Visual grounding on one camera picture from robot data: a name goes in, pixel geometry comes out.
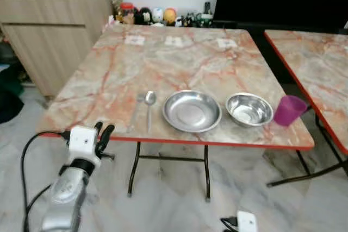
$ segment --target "red table edge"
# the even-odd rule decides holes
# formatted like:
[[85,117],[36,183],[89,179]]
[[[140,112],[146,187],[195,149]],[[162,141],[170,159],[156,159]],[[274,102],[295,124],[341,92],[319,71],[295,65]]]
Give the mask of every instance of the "red table edge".
[[278,57],[280,58],[280,60],[282,61],[282,63],[285,65],[285,67],[288,69],[289,73],[291,74],[292,78],[295,80],[296,84],[298,85],[298,87],[301,89],[302,93],[305,95],[305,97],[307,98],[307,100],[309,101],[309,103],[311,104],[312,108],[314,109],[315,113],[319,116],[319,119],[323,122],[325,128],[327,129],[328,133],[330,134],[331,138],[333,139],[334,143],[339,147],[339,149],[345,153],[348,154],[348,149],[346,149],[343,144],[340,142],[340,140],[338,139],[338,137],[336,136],[336,134],[334,133],[334,131],[332,130],[332,128],[330,127],[330,125],[328,124],[328,122],[325,120],[323,114],[321,113],[320,109],[315,105],[314,101],[312,100],[312,98],[310,97],[309,93],[306,91],[306,89],[303,87],[303,85],[301,84],[300,80],[297,78],[296,74],[294,73],[294,71],[291,69],[291,67],[288,65],[288,63],[286,62],[284,56],[282,55],[282,53],[278,50],[278,48],[275,46],[275,44],[273,43],[271,37],[268,36],[266,30],[264,32],[264,35],[268,41],[268,43],[272,46],[272,48],[275,50],[275,52],[277,53]]
[[[43,134],[41,137],[60,137],[55,134]],[[313,146],[294,147],[294,146],[280,146],[280,145],[256,145],[248,143],[230,143],[230,142],[211,142],[211,141],[185,141],[185,140],[167,140],[167,139],[152,139],[152,138],[136,138],[136,137],[110,137],[112,141],[134,141],[134,142],[159,142],[159,143],[177,143],[177,144],[191,144],[191,145],[212,145],[212,146],[231,146],[231,147],[246,147],[259,149],[291,149],[297,151],[309,151]]]

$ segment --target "metal table leg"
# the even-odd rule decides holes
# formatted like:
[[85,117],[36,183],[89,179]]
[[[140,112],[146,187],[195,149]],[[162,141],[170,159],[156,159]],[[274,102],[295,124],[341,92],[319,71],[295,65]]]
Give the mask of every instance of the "metal table leg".
[[195,161],[195,162],[204,162],[204,167],[206,170],[206,188],[207,188],[206,202],[210,202],[210,177],[209,177],[209,165],[208,165],[208,145],[204,145],[204,159],[169,157],[169,156],[161,156],[161,155],[160,156],[140,155],[140,146],[141,146],[141,142],[138,141],[136,144],[136,154],[135,154],[134,164],[133,164],[132,172],[130,174],[130,179],[129,179],[128,197],[132,196],[134,175],[135,175],[135,171],[136,171],[136,167],[138,165],[139,159]]
[[295,181],[301,181],[301,180],[306,180],[306,179],[313,179],[322,175],[325,175],[329,172],[335,171],[339,168],[343,168],[343,170],[345,171],[345,173],[348,175],[348,159],[347,160],[342,160],[342,158],[339,156],[338,152],[336,151],[334,145],[331,142],[331,138],[326,134],[326,129],[320,124],[319,121],[319,117],[317,116],[317,114],[315,115],[315,124],[316,126],[318,126],[321,134],[324,136],[326,142],[329,144],[330,149],[332,150],[333,154],[335,155],[335,157],[337,158],[337,160],[339,161],[338,164],[335,164],[329,168],[326,168],[324,170],[315,172],[315,173],[310,173],[306,162],[304,161],[301,153],[299,151],[296,151],[297,156],[300,159],[300,162],[304,168],[304,170],[306,171],[307,175],[303,175],[303,176],[299,176],[299,177],[294,177],[294,178],[289,178],[289,179],[283,179],[283,180],[279,180],[279,181],[274,181],[274,182],[270,182],[267,183],[267,187],[274,187],[274,186],[278,186],[278,185],[282,185],[285,183],[291,183],[291,182],[295,182]]

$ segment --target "jar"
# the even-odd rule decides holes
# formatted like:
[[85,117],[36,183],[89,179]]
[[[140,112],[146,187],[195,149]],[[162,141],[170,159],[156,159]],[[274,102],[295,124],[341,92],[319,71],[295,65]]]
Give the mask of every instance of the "jar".
[[122,20],[125,24],[134,24],[134,6],[130,2],[120,4]]

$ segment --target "marble floor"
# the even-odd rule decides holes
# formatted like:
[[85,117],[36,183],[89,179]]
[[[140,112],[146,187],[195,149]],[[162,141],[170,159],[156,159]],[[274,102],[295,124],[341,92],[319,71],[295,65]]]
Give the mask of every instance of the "marble floor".
[[[295,86],[284,86],[298,94]],[[23,216],[20,155],[45,110],[45,100],[34,88],[21,96],[25,105],[12,121],[0,125],[0,231],[21,231]],[[314,115],[303,120],[316,142],[305,152],[311,170],[335,164],[325,140],[314,125]],[[144,144],[147,154],[203,156],[202,146]],[[265,183],[302,174],[291,151],[253,148],[209,148],[212,200],[206,203],[203,163],[140,159],[133,197],[127,197],[135,143],[110,142],[94,172],[82,207],[80,231],[223,231],[220,217],[246,210],[257,217],[260,232],[348,231],[348,178],[342,170],[310,181],[267,188]],[[57,176],[67,159],[60,139],[37,139],[26,157],[29,198]],[[47,194],[35,203],[30,227],[38,231],[47,208]]]

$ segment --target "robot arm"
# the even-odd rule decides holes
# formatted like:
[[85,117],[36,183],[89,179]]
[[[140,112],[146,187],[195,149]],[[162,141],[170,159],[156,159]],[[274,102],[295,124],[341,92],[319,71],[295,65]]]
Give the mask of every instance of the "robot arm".
[[71,129],[69,165],[50,188],[49,208],[40,232],[78,231],[89,178],[93,170],[100,167],[102,157],[114,159],[103,151],[115,127],[107,126],[97,142],[101,128],[102,123],[98,122],[94,128],[75,126]]

